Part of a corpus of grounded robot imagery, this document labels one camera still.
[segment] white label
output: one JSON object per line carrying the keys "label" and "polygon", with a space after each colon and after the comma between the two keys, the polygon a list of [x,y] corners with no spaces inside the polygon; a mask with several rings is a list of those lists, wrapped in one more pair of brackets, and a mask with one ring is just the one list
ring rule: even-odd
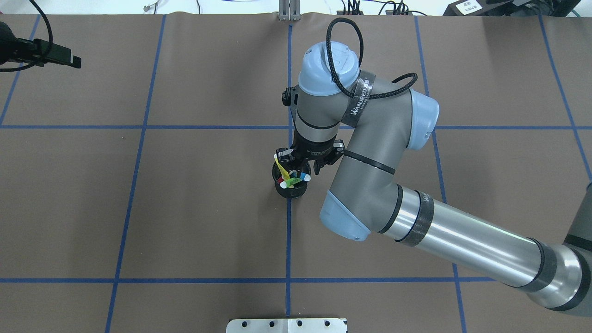
{"label": "white label", "polygon": [[461,2],[460,4],[456,5],[456,7],[461,11],[462,15],[467,15],[472,12],[476,12],[479,9],[483,9],[477,0]]}

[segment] light blue joint cap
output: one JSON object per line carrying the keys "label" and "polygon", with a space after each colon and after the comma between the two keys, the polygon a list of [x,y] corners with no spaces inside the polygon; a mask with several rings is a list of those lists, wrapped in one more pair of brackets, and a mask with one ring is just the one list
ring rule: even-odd
{"label": "light blue joint cap", "polygon": [[[339,80],[344,87],[351,86],[360,72],[358,56],[347,45],[338,41],[331,42],[331,53]],[[326,42],[317,43],[306,51],[298,84],[300,89],[313,96],[329,96],[340,92],[331,79]]]}
{"label": "light blue joint cap", "polygon": [[320,216],[325,227],[339,236],[363,242],[370,235],[370,229],[360,222],[331,191],[327,191]]}
{"label": "light blue joint cap", "polygon": [[413,89],[411,90],[411,136],[407,149],[420,150],[430,138],[438,115],[440,105],[431,97],[425,96]]}

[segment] metal plate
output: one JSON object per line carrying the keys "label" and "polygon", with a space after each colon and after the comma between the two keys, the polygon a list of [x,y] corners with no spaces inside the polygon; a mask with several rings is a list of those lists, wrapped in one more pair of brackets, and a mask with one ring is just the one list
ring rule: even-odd
{"label": "metal plate", "polygon": [[344,318],[234,319],[226,333],[347,333]]}

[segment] grid line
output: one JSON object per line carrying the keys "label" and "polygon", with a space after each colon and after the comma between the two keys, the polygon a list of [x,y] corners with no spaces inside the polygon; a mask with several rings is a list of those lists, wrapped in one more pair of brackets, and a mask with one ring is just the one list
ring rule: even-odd
{"label": "grid line", "polygon": [[[450,283],[495,282],[485,276],[478,277],[291,277],[291,283]],[[283,277],[253,278],[119,278],[118,284],[229,284],[229,283],[286,283]],[[114,283],[114,278],[70,278],[70,277],[8,277],[0,283]]]}
{"label": "grid line", "polygon": [[115,308],[115,298],[117,297],[117,287],[119,284],[119,276],[121,273],[121,263],[123,261],[123,252],[126,247],[127,231],[130,225],[131,207],[134,202],[134,195],[136,192],[136,184],[138,179],[138,171],[140,169],[140,160],[142,156],[142,149],[144,146],[144,138],[146,137],[146,127],[148,125],[148,116],[150,115],[150,103],[152,102],[152,91],[154,90],[154,82],[156,80],[156,71],[158,69],[158,58],[160,56],[160,47],[162,45],[162,36],[165,31],[166,15],[162,16],[160,23],[160,34],[158,37],[158,45],[156,46],[156,55],[154,59],[154,67],[152,68],[152,78],[150,80],[150,88],[148,90],[148,99],[146,101],[146,111],[144,112],[144,123],[142,126],[142,133],[140,135],[140,143],[138,144],[138,153],[136,156],[136,166],[134,167],[134,174],[131,180],[130,198],[127,204],[126,219],[123,224],[123,232],[121,235],[121,244],[119,247],[119,255],[117,257],[117,267],[115,269],[115,278],[113,281],[113,290],[111,292],[111,301],[109,303],[109,311],[107,314],[107,323],[105,324],[105,333],[111,330],[111,320],[113,319],[113,310]]}
{"label": "grid line", "polygon": [[[417,16],[414,17],[414,22],[415,22],[415,31],[416,31],[416,36],[417,36],[417,48],[419,49],[419,59],[422,64],[423,85],[426,90],[426,96],[429,97],[430,89],[429,89],[429,85],[427,83],[427,72],[426,72],[426,65],[425,65],[425,60],[423,57],[423,48],[422,48],[422,35],[421,35],[420,29],[419,29],[419,20],[417,19]],[[446,188],[444,186],[444,177],[442,175],[442,164],[440,163],[440,152],[438,150],[436,129],[434,129],[432,131],[432,142],[434,145],[434,155],[436,157],[436,166],[437,166],[437,170],[438,170],[438,180],[440,182],[440,192],[442,194],[442,202],[446,203]],[[459,282],[458,269],[457,269],[455,263],[452,263],[452,271],[454,273],[454,285],[455,285],[455,289],[456,289],[456,302],[458,303],[458,313],[459,313],[459,318],[461,321],[461,330],[462,330],[462,333],[466,333],[465,308],[462,303],[461,284]]]}
{"label": "grid line", "polygon": [[[290,130],[293,125],[147,125],[147,130]],[[143,129],[143,125],[0,125],[0,129]],[[340,126],[342,130],[353,130],[350,126]],[[437,130],[592,130],[592,126],[512,126],[512,125],[436,125]]]}
{"label": "grid line", "polygon": [[[288,87],[292,86],[292,24],[288,25]],[[292,108],[288,107],[288,147],[292,146]],[[286,318],[292,312],[292,199],[286,203]]]}
{"label": "grid line", "polygon": [[584,152],[584,147],[582,146],[582,142],[580,141],[580,135],[578,134],[578,130],[575,126],[574,117],[571,114],[570,105],[569,105],[569,103],[567,103],[567,97],[565,96],[565,91],[563,90],[563,85],[561,84],[561,79],[559,78],[559,73],[557,72],[557,68],[555,67],[555,61],[553,60],[553,54],[551,53],[551,47],[549,46],[549,40],[547,38],[547,32],[545,30],[545,23],[543,22],[543,16],[541,16],[541,15],[539,15],[539,24],[540,24],[540,30],[543,34],[543,39],[545,41],[547,55],[549,56],[549,62],[551,63],[551,69],[553,70],[553,75],[555,75],[555,81],[557,82],[557,87],[559,88],[559,92],[561,93],[561,99],[563,100],[563,105],[565,106],[565,111],[567,112],[567,117],[570,119],[571,128],[574,131],[575,141],[578,144],[578,149],[580,150],[580,155],[582,156],[582,161],[584,162],[584,167],[586,168],[586,173],[588,174],[588,180],[592,181],[592,172],[590,172],[590,166],[588,165],[588,159],[586,158],[586,154]]}
{"label": "grid line", "polygon": [[[31,34],[29,35],[29,40],[33,39],[33,37],[35,36],[35,32],[37,31],[37,27],[39,26],[40,18],[41,18],[41,15],[37,15],[37,18],[35,19],[35,24],[33,24],[33,29],[31,30]],[[12,80],[12,85],[10,86],[10,90],[8,91],[8,96],[6,97],[6,102],[4,103],[4,108],[2,109],[2,114],[0,114],[0,126],[4,122],[4,117],[6,117],[6,113],[8,112],[8,106],[10,105],[10,100],[12,99],[12,93],[14,92],[14,89],[17,87],[18,78],[20,76],[21,76],[21,71],[18,71],[14,75],[14,79]]]}

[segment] black strap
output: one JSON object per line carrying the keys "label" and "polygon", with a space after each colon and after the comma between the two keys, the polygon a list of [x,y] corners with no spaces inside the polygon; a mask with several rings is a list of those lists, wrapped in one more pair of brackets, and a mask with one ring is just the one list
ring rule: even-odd
{"label": "black strap", "polygon": [[354,153],[352,151],[345,151],[345,154],[344,155],[347,156],[347,157],[351,157],[353,159],[357,159],[358,161],[364,162],[364,163],[366,163],[368,165],[372,165],[373,167],[378,168],[378,169],[383,170],[383,171],[386,171],[386,172],[388,172],[391,175],[394,175],[395,174],[395,169],[391,168],[390,166],[388,166],[386,164],[382,164],[380,162],[377,162],[377,161],[375,161],[375,160],[373,160],[371,158],[367,158],[367,157],[362,156],[360,154],[356,154],[356,153]]}
{"label": "black strap", "polygon": [[403,203],[403,187],[401,187],[401,185],[399,185],[399,184],[397,184],[397,187],[398,187],[397,204],[395,205],[395,209],[392,211],[391,219],[388,221],[387,225],[385,225],[384,228],[382,230],[380,230],[378,233],[385,233],[389,229],[391,229],[392,224],[395,223],[395,219],[397,218],[397,215],[399,215],[399,210],[401,210],[401,203]]}
{"label": "black strap", "polygon": [[563,243],[571,244],[573,246],[577,246],[577,247],[584,249],[586,251],[592,252],[592,242],[586,238],[567,234]]}
{"label": "black strap", "polygon": [[539,247],[540,251],[540,266],[535,278],[528,284],[518,287],[518,289],[525,293],[534,293],[542,290],[550,285],[555,277],[557,271],[557,257],[555,251],[547,244],[541,243],[534,238],[529,238]]}
{"label": "black strap", "polygon": [[584,300],[584,298],[588,294],[588,291],[590,290],[590,266],[588,265],[588,262],[586,261],[586,259],[584,258],[583,255],[581,255],[578,251],[576,251],[572,248],[570,248],[570,250],[572,250],[574,252],[575,256],[578,257],[578,261],[580,262],[580,268],[582,269],[582,279],[580,282],[580,286],[578,288],[578,291],[575,292],[574,297],[572,297],[566,304],[557,306],[555,308],[547,308],[549,310],[553,310],[553,311],[571,310],[571,309],[575,308],[576,306],[580,305],[580,303],[582,302],[582,300]]}
{"label": "black strap", "polygon": [[298,115],[298,118],[300,118],[300,120],[301,120],[301,121],[302,121],[302,122],[303,122],[303,123],[304,123],[306,126],[308,126],[308,127],[312,127],[312,128],[314,128],[314,129],[316,129],[316,130],[328,130],[328,129],[332,129],[332,128],[334,128],[335,126],[339,125],[339,122],[337,122],[337,123],[335,123],[335,124],[332,124],[332,125],[329,125],[329,126],[315,126],[315,125],[313,125],[313,124],[311,124],[311,123],[307,122],[306,120],[304,120],[304,119],[302,118],[302,116],[300,115],[300,113],[297,113],[297,115]]}
{"label": "black strap", "polygon": [[434,218],[434,199],[424,192],[416,191],[419,194],[419,211],[415,223],[402,239],[395,240],[408,246],[416,246],[426,236]]}
{"label": "black strap", "polygon": [[348,108],[341,119],[342,123],[356,127],[369,101],[370,93],[374,87],[374,79],[376,79],[376,75],[373,73],[360,71],[356,86],[353,89],[353,97],[349,100]]}

